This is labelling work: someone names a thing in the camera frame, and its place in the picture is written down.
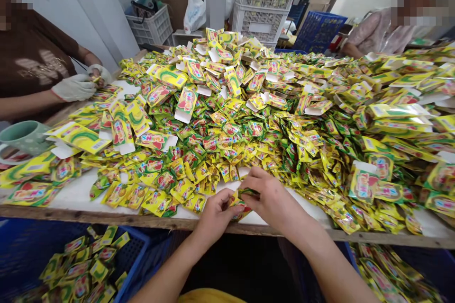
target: hand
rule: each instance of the hand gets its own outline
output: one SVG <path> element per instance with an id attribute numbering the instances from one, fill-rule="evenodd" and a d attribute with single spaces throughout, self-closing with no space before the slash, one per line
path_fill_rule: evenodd
<path id="1" fill-rule="evenodd" d="M 194 230 L 195 240 L 208 250 L 223 235 L 229 221 L 243 212 L 243 207 L 228 207 L 229 199 L 234 192 L 225 188 L 207 199 L 198 225 Z"/>
<path id="2" fill-rule="evenodd" d="M 101 76 L 101 78 L 104 80 L 104 84 L 110 84 L 114 81 L 114 77 L 112 77 L 110 72 L 104 66 L 101 66 L 99 64 L 93 64 L 90 66 L 87 70 L 87 73 L 89 76 L 91 74 L 95 76 Z"/>
<path id="3" fill-rule="evenodd" d="M 65 102 L 83 101 L 96 92 L 95 83 L 87 75 L 74 75 L 55 84 L 51 91 Z"/>
<path id="4" fill-rule="evenodd" d="M 251 168 L 239 189 L 250 188 L 259 197 L 242 194 L 240 197 L 261 218 L 284 236 L 289 237 L 299 224 L 311 217 L 274 176 L 259 167 Z"/>

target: blue plastic crate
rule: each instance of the blue plastic crate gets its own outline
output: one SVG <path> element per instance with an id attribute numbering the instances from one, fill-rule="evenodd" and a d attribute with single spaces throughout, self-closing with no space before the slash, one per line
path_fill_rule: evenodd
<path id="1" fill-rule="evenodd" d="M 338 242 L 338 247 L 351 265 L 359 272 L 349 243 Z M 428 249 L 408 246 L 392 246 L 398 256 L 416 269 L 439 290 L 446 302 L 455 302 L 455 258 L 444 249 Z"/>
<path id="2" fill-rule="evenodd" d="M 308 53 L 324 53 L 347 18 L 325 12 L 308 12 L 294 48 Z"/>
<path id="3" fill-rule="evenodd" d="M 302 4 L 302 5 L 292 5 L 291 10 L 289 11 L 288 17 L 292 18 L 294 21 L 296 27 L 299 27 L 299 21 L 300 18 L 302 17 L 303 11 L 305 10 L 307 4 Z"/>
<path id="4" fill-rule="evenodd" d="M 54 253 L 63 253 L 66 243 L 88 235 L 88 223 L 9 219 L 0 222 L 0 302 L 10 302 L 20 294 L 42 285 L 39 275 Z M 137 277 L 150 237 L 126 226 L 119 226 L 115 239 L 128 232 L 131 240 L 116 254 L 115 270 L 110 276 L 115 281 L 124 271 L 128 273 L 114 303 L 123 302 L 122 296 Z"/>

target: wooden table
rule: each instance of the wooden table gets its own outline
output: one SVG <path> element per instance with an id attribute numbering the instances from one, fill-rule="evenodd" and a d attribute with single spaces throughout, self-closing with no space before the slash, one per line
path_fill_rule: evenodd
<path id="1" fill-rule="evenodd" d="M 145 54 L 146 51 L 141 51 L 134 60 L 140 60 Z M 125 85 L 125 88 L 126 91 L 130 91 L 130 93 L 134 93 L 135 91 L 134 87 L 128 85 Z M 68 114 L 83 105 L 84 103 L 72 104 L 58 113 L 55 117 L 51 118 L 47 123 L 53 125 L 65 119 Z M 178 213 L 175 217 L 158 218 L 152 215 L 137 215 L 137 212 L 124 207 L 113 210 L 100 203 L 101 197 L 94 201 L 90 201 L 90 188 L 96 178 L 97 171 L 96 169 L 92 169 L 82 177 L 75 179 L 62 189 L 47 208 L 0 205 L 0 216 L 7 218 L 129 225 L 170 230 L 193 230 L 197 224 L 198 216 L 184 210 L 182 207 L 178 208 Z M 220 190 L 223 187 L 229 187 L 235 190 L 239 184 L 239 182 L 229 182 L 227 184 L 220 183 L 218 189 Z M 0 203 L 11 192 L 12 190 L 0 188 Z M 416 217 L 423 226 L 425 236 L 415 236 L 404 233 L 392 235 L 376 232 L 356 232 L 347 235 L 344 231 L 334 230 L 331 218 L 329 218 L 319 207 L 313 206 L 294 191 L 289 190 L 289 192 L 313 218 L 321 223 L 335 241 L 455 249 L 455 231 L 448 227 L 448 223 L 453 223 L 453 220 L 447 219 L 447 222 L 445 223 L 428 210 L 416 212 Z M 277 230 L 267 225 L 255 212 L 250 213 L 239 223 L 231 223 L 226 232 L 262 236 L 281 236 Z"/>

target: gloved hand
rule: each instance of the gloved hand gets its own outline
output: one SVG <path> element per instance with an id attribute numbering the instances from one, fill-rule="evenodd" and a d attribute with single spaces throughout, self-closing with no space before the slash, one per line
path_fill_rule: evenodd
<path id="1" fill-rule="evenodd" d="M 87 70 L 87 73 L 89 74 L 89 76 L 91 74 L 101 76 L 104 80 L 104 84 L 110 84 L 115 80 L 114 77 L 112 77 L 112 75 L 110 74 L 110 72 L 104 66 L 101 66 L 99 64 L 93 64 L 92 66 L 90 66 Z"/>
<path id="2" fill-rule="evenodd" d="M 74 75 L 55 84 L 51 91 L 65 102 L 83 101 L 96 92 L 95 83 L 88 75 Z"/>

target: mint green mug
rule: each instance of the mint green mug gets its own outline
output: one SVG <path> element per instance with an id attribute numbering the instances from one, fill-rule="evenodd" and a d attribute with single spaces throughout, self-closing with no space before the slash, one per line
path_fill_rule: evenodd
<path id="1" fill-rule="evenodd" d="M 0 132 L 0 142 L 2 143 L 0 151 L 11 146 L 32 156 L 41 155 L 52 145 L 52 142 L 47 141 L 47 136 L 44 135 L 50 129 L 47 125 L 37 121 L 23 121 L 10 125 Z M 23 162 L 25 161 L 13 162 L 0 157 L 0 163 L 3 164 L 16 165 Z"/>

